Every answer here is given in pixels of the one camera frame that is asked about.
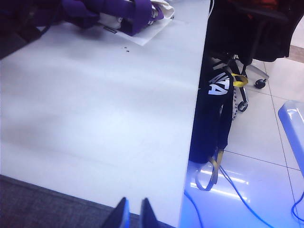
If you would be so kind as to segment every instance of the chair caster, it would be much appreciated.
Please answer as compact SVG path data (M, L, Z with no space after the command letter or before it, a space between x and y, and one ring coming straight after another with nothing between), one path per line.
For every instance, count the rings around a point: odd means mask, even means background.
M243 113L246 111L246 109L248 108L248 103L244 103L244 101L242 101L241 103L238 104L237 109Z
M266 79L259 79L256 81L255 87L258 89L262 89L266 86Z

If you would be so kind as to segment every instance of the white paper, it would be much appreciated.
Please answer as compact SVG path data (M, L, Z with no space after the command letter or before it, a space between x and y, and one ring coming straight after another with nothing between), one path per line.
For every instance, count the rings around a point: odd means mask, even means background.
M172 19L161 19L156 22L154 22L152 25L144 28L141 30L141 32L135 34L134 36L129 36L121 31L117 31L117 33L113 33L113 35L117 35L120 37L123 37L127 40L130 40L140 46L144 46L146 43L148 43L153 37L155 37L160 31L162 31L170 22Z

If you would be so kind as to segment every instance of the desk surface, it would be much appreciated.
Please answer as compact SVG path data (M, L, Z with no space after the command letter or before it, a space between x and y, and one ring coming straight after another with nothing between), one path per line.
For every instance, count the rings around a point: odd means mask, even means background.
M143 47L62 24L5 58L1 174L137 214L148 197L178 226L209 1L174 7Z

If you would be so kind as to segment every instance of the floor tile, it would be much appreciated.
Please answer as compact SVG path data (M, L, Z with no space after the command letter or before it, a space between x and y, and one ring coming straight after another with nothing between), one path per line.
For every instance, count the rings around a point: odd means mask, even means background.
M243 65L239 61L237 62L237 65L241 72ZM258 69L262 70L263 72L266 72L264 62L254 59L252 61L252 65L257 67ZM270 95L270 90L267 85L262 89L257 89L255 87L256 81L259 79L263 79L263 77L258 73L258 71L256 71L255 69L248 66L246 69L246 73L247 73L248 80L249 80L249 83L245 86L246 89Z
M291 45L288 58L293 61L304 63L304 48Z
M249 106L233 121L227 150L286 166L271 96L247 90Z
M270 76L271 94L288 100L304 102L304 64L287 58L279 58L273 63L265 62Z
M293 38L291 40L291 45L304 48L303 35L304 35L304 17L302 18L302 20L300 21L300 23L298 24L298 26L294 31Z
M290 213L294 199L286 167L229 152L224 153L222 166L261 218L275 228L299 228ZM204 170L202 180L207 176ZM198 205L205 228L267 227L249 212L222 175L211 191L200 191L195 188L194 173L189 165L186 191ZM183 207L180 228L199 228L195 209L186 198Z
M299 170L300 168L299 168L299 165L298 165L298 163L295 159L294 152L291 149L291 146L289 144L289 140L288 140L288 138L286 136L286 133L284 131L283 125L280 121L280 118L278 117L278 111L286 101L287 100L282 99L282 98L273 97L273 102L274 102L274 106L275 106L275 114L276 114L276 117L277 117L277 122L278 122L278 126L279 126L279 131L280 131L280 135L281 135L281 140L282 140L282 145L283 145L283 149L284 149L284 154L285 154L287 166L289 168Z
M289 171L291 186L294 192L294 199L297 202L304 191L304 178L302 173L298 170L288 169L288 171ZM304 200L296 206L296 209L298 216L304 219ZM301 222L301 227L304 228L304 222Z

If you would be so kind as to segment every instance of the cable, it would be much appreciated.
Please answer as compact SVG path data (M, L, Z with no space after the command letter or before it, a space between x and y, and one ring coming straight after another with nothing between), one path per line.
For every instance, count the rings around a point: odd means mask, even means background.
M210 11L209 11L209 15L208 15L208 18L210 17L212 11L213 11L213 8L214 8L214 2L215 0L211 0L212 1L212 5L211 5L211 8L210 8Z
M190 200L190 202L193 204L193 206L194 206L194 208L195 208L195 210L196 210L196 213L197 213L197 215L198 215L198 217L199 217L199 225L200 225L200 228L204 228L202 219L201 219L201 217L200 217L199 209L198 209L196 203L194 202L194 200L192 199L192 197L189 195L189 193L188 193L186 190L184 191L184 194L185 194L185 196Z
M293 213L293 215L294 215L298 220L300 220L300 221L302 221L302 222L304 222L304 219L298 217L298 216L295 214L295 207L296 207L297 204L299 204L299 203L303 200L303 198L304 198L304 192L303 192L301 198L300 198L300 199L293 205L293 207L291 208L291 212Z
M231 178L228 176L228 174L226 173L226 171L223 169L222 166L219 167L219 170L222 172L223 176L226 178L226 180L228 180L228 182L231 184L231 186L234 188L234 190L237 192L238 196L240 197L240 199L242 200L243 204L248 208L248 210L257 218L259 219L261 222L263 222L265 225L267 225L270 228L274 228L273 226L271 226L269 223L265 222L261 217L259 217L253 210L252 208L246 203L246 201L243 199L242 195L239 193L238 189L236 188L235 184L233 183L233 181L231 180Z

